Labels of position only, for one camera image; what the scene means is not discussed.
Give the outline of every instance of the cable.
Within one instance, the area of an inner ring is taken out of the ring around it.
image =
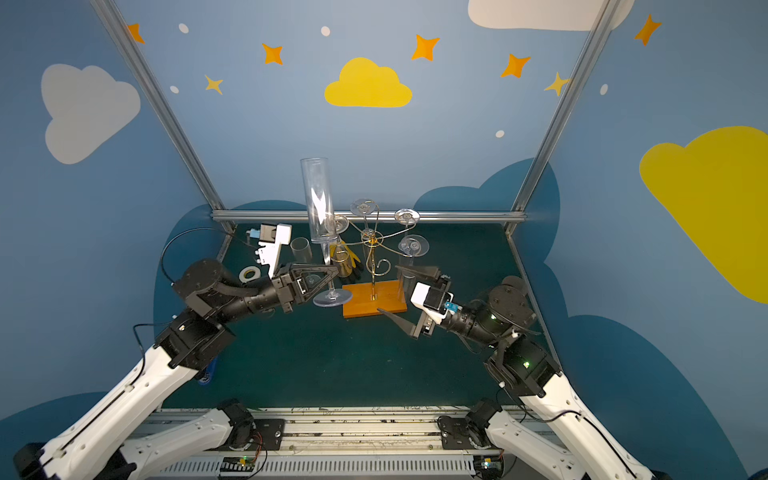
[[[510,394],[509,394],[509,392],[507,392],[507,396],[509,396],[509,398],[510,398],[510,399],[511,399],[513,402],[515,402],[515,404],[516,404],[516,405],[518,405],[518,406],[519,406],[521,409],[525,410],[525,411],[526,411],[526,413],[528,412],[528,410],[525,408],[525,406],[523,406],[523,405],[520,405],[519,403],[517,403],[517,402],[515,401],[515,399],[513,399],[513,398],[512,398],[512,395],[510,395]],[[541,422],[541,423],[549,423],[549,422],[554,422],[555,420],[559,419],[560,417],[562,417],[563,415],[566,415],[566,414],[568,414],[568,413],[573,413],[573,414],[575,414],[575,415],[576,415],[577,419],[578,419],[578,417],[581,417],[581,418],[583,418],[584,420],[586,420],[588,424],[592,425],[592,428],[593,428],[593,429],[595,429],[595,430],[596,430],[596,431],[597,431],[597,432],[600,434],[600,436],[601,436],[601,437],[603,437],[603,440],[605,441],[605,443],[607,443],[607,444],[608,444],[608,446],[609,446],[609,447],[611,447],[611,450],[613,450],[614,454],[615,454],[615,455],[616,455],[616,457],[619,459],[619,461],[621,462],[621,464],[622,464],[622,465],[623,465],[623,466],[624,466],[624,467],[627,469],[627,472],[629,472],[629,473],[630,473],[630,475],[632,475],[632,477],[633,477],[633,478],[637,478],[637,475],[635,475],[635,474],[634,474],[634,472],[632,472],[632,469],[631,469],[631,468],[629,468],[629,465],[627,465],[627,463],[624,461],[624,458],[623,458],[623,457],[622,457],[622,456],[619,454],[619,452],[616,450],[616,448],[614,447],[614,445],[613,445],[613,444],[612,444],[612,443],[611,443],[611,442],[608,440],[608,437],[606,437],[606,436],[605,436],[605,434],[603,433],[603,431],[602,431],[602,430],[600,430],[600,429],[598,428],[598,426],[597,426],[597,425],[595,425],[594,423],[592,423],[592,421],[591,421],[589,418],[587,418],[587,417],[584,415],[584,413],[581,413],[581,412],[576,412],[575,410],[563,410],[562,412],[560,412],[560,413],[558,413],[557,415],[555,415],[555,416],[554,416],[554,418],[551,418],[551,419],[549,419],[549,420],[542,420],[542,419],[537,419],[537,418],[536,418],[536,417],[534,417],[533,415],[531,415],[531,418],[532,418],[532,419],[534,419],[534,420],[535,420],[535,421],[537,421],[537,422]]]
[[[212,231],[214,231],[214,232],[223,233],[224,235],[229,235],[230,237],[234,238],[235,240],[237,240],[238,242],[242,243],[243,245],[245,245],[245,246],[246,246],[246,247],[248,247],[248,248],[254,248],[254,245],[250,245],[250,244],[248,244],[248,243],[246,243],[246,242],[242,241],[242,240],[241,240],[240,238],[238,238],[238,237],[237,237],[237,235],[235,235],[234,233],[229,233],[229,232],[226,232],[226,231],[224,231],[224,230],[220,230],[220,229],[218,229],[218,228],[212,228],[212,227],[197,227],[197,228],[190,228],[189,230],[185,230],[185,231],[183,231],[183,232],[179,233],[178,235],[176,235],[175,237],[171,238],[171,239],[168,241],[168,243],[166,243],[166,244],[165,244],[165,247],[163,247],[163,252],[160,254],[160,270],[163,272],[163,275],[165,275],[165,278],[167,278],[167,279],[168,279],[168,281],[169,281],[171,284],[173,284],[173,283],[175,283],[175,282],[174,282],[174,280],[173,280],[172,278],[170,278],[170,275],[168,275],[168,272],[165,270],[165,265],[163,264],[163,259],[165,258],[165,252],[168,250],[168,247],[170,247],[170,245],[171,245],[171,244],[174,242],[174,240],[176,240],[178,237],[181,237],[182,235],[186,235],[186,234],[187,234],[187,233],[189,233],[189,232],[197,232],[198,230],[212,230]]]
[[[141,350],[141,371],[136,376],[136,378],[133,380],[133,382],[131,382],[131,384],[130,384],[131,386],[133,386],[133,384],[135,384],[136,381],[139,380],[139,377],[141,377],[141,375],[144,373],[144,366],[145,366],[145,364],[147,362],[147,357],[146,357],[145,352],[144,352],[144,346],[141,345],[141,340],[139,339],[139,335],[136,332],[136,327],[137,326],[163,326],[163,325],[168,325],[169,323],[172,323],[172,322],[173,322],[173,320],[171,320],[171,322],[166,322],[166,323],[137,323],[136,325],[134,325],[132,327],[133,331],[134,331],[134,337],[136,338],[136,343],[138,343],[139,350]],[[80,434],[82,432],[85,431],[85,429],[87,429],[89,426],[91,426],[91,424],[93,424],[93,422],[95,422],[96,419],[98,419],[101,416],[102,413],[106,412],[109,407],[111,407],[120,397],[122,397],[124,393],[125,393],[125,389],[121,390],[120,393],[118,393],[103,409],[101,409],[101,411],[99,413],[97,413],[96,416],[94,418],[92,418],[90,422],[86,423],[85,426],[82,429],[80,429],[77,433],[75,433],[74,436],[71,439],[69,439],[65,444],[63,444],[61,447],[59,447],[58,450],[64,450],[69,445],[71,445],[72,442],[74,442],[75,439],[78,436],[80,436]]]
[[[134,337],[136,338],[136,343],[139,345],[139,350],[141,351],[141,369],[139,370],[139,374],[136,376],[133,382],[130,383],[130,385],[135,384],[136,381],[139,380],[139,377],[141,377],[144,374],[144,367],[147,364],[147,355],[146,355],[146,352],[144,351],[144,346],[141,345],[141,339],[139,339],[139,334],[136,331],[136,327],[137,326],[165,326],[165,325],[170,325],[172,322],[173,320],[166,323],[137,323],[136,325],[131,327],[134,331]]]
[[[261,462],[261,466],[258,470],[256,470],[254,473],[250,474],[250,477],[246,478],[246,480],[250,480],[251,478],[255,477],[257,473],[261,472],[264,469],[264,466],[266,465],[266,461],[270,458],[270,451],[266,448],[264,449],[264,461]]]
[[[502,480],[502,478],[504,478],[505,476],[509,475],[510,472],[515,468],[515,465],[517,464],[517,462],[518,462],[518,456],[515,455],[515,460],[512,462],[512,466],[509,467],[509,470],[507,470],[506,473],[502,473],[502,476],[499,477],[498,480]]]

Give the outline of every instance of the table surface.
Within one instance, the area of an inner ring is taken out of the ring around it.
[[[239,225],[237,232],[244,238],[251,227],[258,225]],[[387,234],[400,226],[381,227]],[[430,243],[429,252],[416,259],[416,265],[436,265],[449,275],[458,303],[467,303],[507,275],[519,275],[501,225],[423,223],[412,232]],[[306,224],[293,225],[293,238],[308,236]],[[342,237],[349,243],[359,241],[352,227]],[[399,239],[388,239],[387,245],[396,248]],[[361,247],[352,248],[362,257]],[[224,264],[238,274],[255,265],[252,253],[233,241]],[[382,257],[396,264],[390,255]],[[313,257],[322,263],[317,245]],[[293,261],[288,246],[280,259]],[[395,279],[392,270],[382,279]],[[415,323],[419,314],[410,306],[401,315]],[[324,309],[311,303],[290,315],[278,311],[270,318],[253,316],[230,328],[237,339],[220,355],[212,382],[206,386],[188,382],[164,407],[213,407],[233,397],[249,408],[472,406],[484,396],[493,397],[498,389],[482,364],[491,351],[470,353],[457,336],[440,328],[431,338],[413,340],[384,316],[345,320],[341,307]]]

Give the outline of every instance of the yellow cloud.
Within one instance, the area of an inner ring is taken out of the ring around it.
[[[339,81],[326,87],[326,101],[337,107],[402,107],[412,96],[394,70],[379,67],[368,58],[348,61]]]
[[[768,303],[768,134],[724,127],[659,144],[640,175],[733,288]]]

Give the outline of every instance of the white cloud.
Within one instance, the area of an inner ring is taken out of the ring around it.
[[[45,144],[56,160],[76,164],[136,117],[141,100],[136,88],[115,81],[93,65],[79,70],[56,64],[41,83],[43,103],[53,117]]]
[[[613,28],[629,15],[634,0],[623,0]],[[470,19],[486,28],[588,31],[603,0],[469,0]]]

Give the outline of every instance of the clear plastic cylinder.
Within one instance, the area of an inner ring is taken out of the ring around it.
[[[336,233],[336,218],[331,200],[331,179],[327,158],[303,158],[306,212],[310,216],[310,239],[313,243],[332,243]]]

